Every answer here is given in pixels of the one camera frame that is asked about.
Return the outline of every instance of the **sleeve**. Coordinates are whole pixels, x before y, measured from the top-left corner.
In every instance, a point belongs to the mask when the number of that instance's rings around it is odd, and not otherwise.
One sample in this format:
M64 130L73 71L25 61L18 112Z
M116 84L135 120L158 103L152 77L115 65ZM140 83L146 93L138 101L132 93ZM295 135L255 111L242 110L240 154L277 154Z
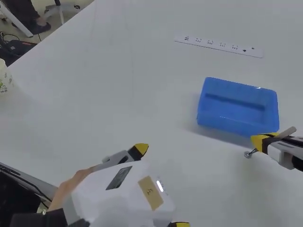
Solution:
M66 227L63 209L43 214L15 214L9 227Z

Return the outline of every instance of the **black cable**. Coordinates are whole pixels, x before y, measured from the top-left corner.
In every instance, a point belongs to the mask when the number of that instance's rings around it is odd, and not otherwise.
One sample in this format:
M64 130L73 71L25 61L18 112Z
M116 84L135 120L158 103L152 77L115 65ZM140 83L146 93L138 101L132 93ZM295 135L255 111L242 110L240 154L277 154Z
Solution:
M3 37L5 37L5 35L0 35L0 47L2 47L1 49L3 51L5 51L7 54L15 56L15 57L21 57L22 55L18 55L15 53L12 53L11 51L9 51L9 48L7 47L7 42L3 39Z
M13 36L13 37L17 38L18 41L20 41L20 38L19 38L18 36L16 36L16 35L13 35L13 34L5 34L5 35L2 36L2 39L3 39L4 42L6 42L6 43L8 42L8 41L5 40L5 38L4 38L4 37L6 37L6 36L8 36L8 35Z
M52 202L52 200L47 196L45 195L36 185L34 185L33 183L30 183L29 181L27 181L26 179L23 179L22 177L16 175L16 174L13 174L9 169L3 167L3 166L0 166L0 170L3 170L5 173L27 183L28 185L32 186L33 188L35 188L42 196L44 196L48 201Z

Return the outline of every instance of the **blue container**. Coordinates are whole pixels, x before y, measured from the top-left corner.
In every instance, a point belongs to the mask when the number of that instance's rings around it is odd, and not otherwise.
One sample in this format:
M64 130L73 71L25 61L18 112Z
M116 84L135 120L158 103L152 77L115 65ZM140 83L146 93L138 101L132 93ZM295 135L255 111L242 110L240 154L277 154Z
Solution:
M207 77L199 100L199 125L249 137L279 130L276 92Z

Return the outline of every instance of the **power outlet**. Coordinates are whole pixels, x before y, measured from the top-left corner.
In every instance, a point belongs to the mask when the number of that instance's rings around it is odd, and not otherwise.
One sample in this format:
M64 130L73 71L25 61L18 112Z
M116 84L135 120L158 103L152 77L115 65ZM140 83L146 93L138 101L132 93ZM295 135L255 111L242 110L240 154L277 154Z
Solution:
M242 46L236 44L228 44L225 42L218 42L212 39L202 39L189 35L180 35L176 36L174 39L175 42L196 45L206 48L211 48L220 51L227 51L237 54L243 54L256 58L263 58L263 51L252 46Z

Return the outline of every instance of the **white table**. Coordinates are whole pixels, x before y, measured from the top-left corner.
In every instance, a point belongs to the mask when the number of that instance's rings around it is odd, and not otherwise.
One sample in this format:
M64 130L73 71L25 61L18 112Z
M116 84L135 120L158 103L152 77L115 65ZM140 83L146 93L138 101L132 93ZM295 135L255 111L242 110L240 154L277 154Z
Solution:
M177 220L302 226L301 172L262 154L248 160L246 140L196 125L203 81L213 76L275 90L280 128L302 135L302 15L299 0L94 2L10 67L18 88L0 99L1 162L58 186L145 142ZM265 56L173 42L186 33Z

